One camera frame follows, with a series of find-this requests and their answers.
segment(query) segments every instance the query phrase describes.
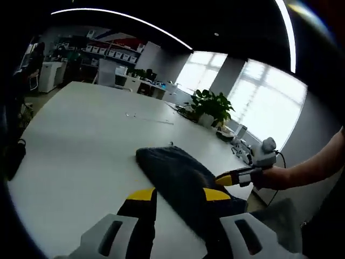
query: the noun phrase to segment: window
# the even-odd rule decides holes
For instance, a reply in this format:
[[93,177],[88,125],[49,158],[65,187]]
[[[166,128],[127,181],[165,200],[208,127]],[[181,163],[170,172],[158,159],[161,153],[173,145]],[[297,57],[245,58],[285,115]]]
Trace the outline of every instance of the window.
[[210,89],[227,54],[195,51],[184,65],[176,83],[188,94]]
[[228,100],[232,119],[245,125],[257,139],[272,137],[281,149],[292,132],[307,93],[307,86],[274,67],[249,60]]

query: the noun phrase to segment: cable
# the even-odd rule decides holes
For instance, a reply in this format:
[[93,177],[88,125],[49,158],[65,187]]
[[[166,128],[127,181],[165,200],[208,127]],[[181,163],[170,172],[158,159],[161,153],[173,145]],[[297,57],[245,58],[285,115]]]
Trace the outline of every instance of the cable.
[[[279,151],[276,151],[275,153],[276,153],[276,155],[278,155],[278,154],[281,155],[282,160],[283,160],[283,162],[284,162],[284,168],[286,168],[285,158],[284,158],[283,154],[281,154]],[[273,199],[275,198],[275,196],[277,195],[277,193],[278,193],[278,190],[275,191],[273,197],[271,198],[271,200],[270,200],[270,202],[268,203],[267,206],[269,206],[269,205],[272,203],[272,201],[273,201]]]

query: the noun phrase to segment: plant pot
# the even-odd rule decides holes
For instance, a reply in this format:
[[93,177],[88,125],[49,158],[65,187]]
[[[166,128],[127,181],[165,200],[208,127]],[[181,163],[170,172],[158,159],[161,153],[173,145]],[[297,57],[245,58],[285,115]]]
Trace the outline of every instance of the plant pot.
[[210,128],[215,119],[213,116],[204,113],[200,116],[198,124],[204,126],[205,128]]

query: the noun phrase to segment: led light strip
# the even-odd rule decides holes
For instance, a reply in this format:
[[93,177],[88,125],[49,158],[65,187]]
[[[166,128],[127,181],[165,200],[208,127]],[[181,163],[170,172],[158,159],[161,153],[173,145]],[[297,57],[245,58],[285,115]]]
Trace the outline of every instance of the led light strip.
[[296,73],[296,44],[295,44],[295,35],[293,33],[292,23],[290,15],[287,12],[286,5],[283,0],[275,0],[278,5],[278,8],[281,12],[282,18],[285,23],[285,28],[287,32],[287,39],[289,41],[290,48],[290,70],[293,73]]
[[139,18],[136,18],[136,17],[133,17],[133,16],[130,16],[130,15],[127,15],[125,13],[120,13],[120,12],[115,12],[115,11],[110,11],[110,10],[105,10],[105,9],[97,9],[97,8],[71,8],[71,9],[65,9],[65,10],[60,10],[60,11],[56,11],[56,12],[52,12],[51,15],[55,15],[57,13],[61,13],[61,12],[70,12],[70,11],[98,11],[98,12],[108,12],[108,13],[112,13],[114,15],[121,15],[121,16],[124,16],[124,17],[127,17],[127,18],[130,18],[130,19],[133,19],[133,20],[136,20],[138,22],[141,22],[141,23],[145,23],[146,25],[149,25],[163,33],[165,33],[166,35],[170,36],[171,38],[177,40],[178,42],[180,42],[181,44],[183,44],[184,46],[186,46],[187,48],[189,48],[190,50],[192,50],[192,48],[190,46],[188,46],[186,43],[184,43],[183,41],[181,41],[180,39],[176,38],[174,35],[171,35],[170,33],[162,30],[161,28],[157,27],[157,26],[154,26],[153,24],[150,24],[148,22],[145,22]]

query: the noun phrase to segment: gray gripper part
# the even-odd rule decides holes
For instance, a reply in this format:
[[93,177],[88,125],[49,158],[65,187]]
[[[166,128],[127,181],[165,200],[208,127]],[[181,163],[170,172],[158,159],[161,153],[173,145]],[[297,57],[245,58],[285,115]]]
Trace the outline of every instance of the gray gripper part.
[[[129,239],[137,221],[135,217],[108,214],[82,234],[80,246],[69,257],[56,258],[125,259]],[[103,255],[100,251],[105,242],[108,243],[108,255]]]
[[[237,222],[245,221],[259,242],[259,251],[251,255]],[[302,254],[287,251],[278,243],[276,233],[249,213],[220,218],[229,239],[234,259],[306,259]]]

